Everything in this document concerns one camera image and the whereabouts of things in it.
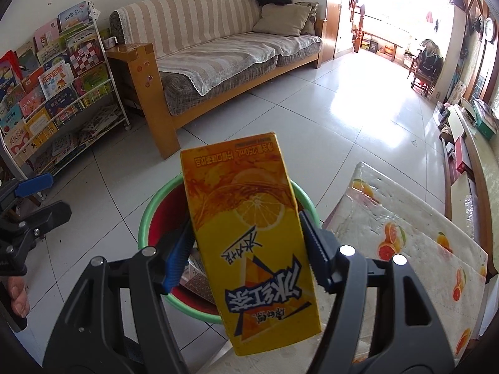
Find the person's left thumb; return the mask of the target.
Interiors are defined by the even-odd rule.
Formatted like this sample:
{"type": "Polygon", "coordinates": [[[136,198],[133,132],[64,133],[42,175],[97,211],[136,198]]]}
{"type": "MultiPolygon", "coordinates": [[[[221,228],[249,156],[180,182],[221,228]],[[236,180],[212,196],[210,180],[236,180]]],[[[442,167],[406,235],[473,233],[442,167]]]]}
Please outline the person's left thumb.
{"type": "Polygon", "coordinates": [[[9,277],[7,279],[7,291],[15,314],[21,318],[26,318],[30,312],[30,303],[23,278],[9,277]]]}

